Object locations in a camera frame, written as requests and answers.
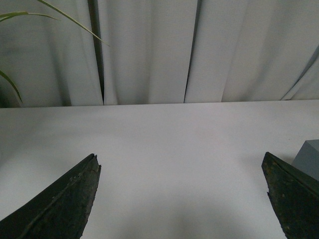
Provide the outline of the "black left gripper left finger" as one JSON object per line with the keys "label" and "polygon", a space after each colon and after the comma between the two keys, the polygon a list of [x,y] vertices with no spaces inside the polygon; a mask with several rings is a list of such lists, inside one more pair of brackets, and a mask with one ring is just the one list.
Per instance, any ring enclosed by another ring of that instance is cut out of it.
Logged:
{"label": "black left gripper left finger", "polygon": [[101,166],[88,155],[0,222],[2,239],[79,239],[95,200]]}

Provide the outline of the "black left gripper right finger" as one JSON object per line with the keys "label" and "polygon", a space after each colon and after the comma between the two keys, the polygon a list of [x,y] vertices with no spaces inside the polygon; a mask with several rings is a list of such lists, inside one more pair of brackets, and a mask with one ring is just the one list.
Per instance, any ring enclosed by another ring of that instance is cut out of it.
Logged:
{"label": "black left gripper right finger", "polygon": [[288,239],[319,237],[319,182],[266,152],[262,170],[268,197]]}

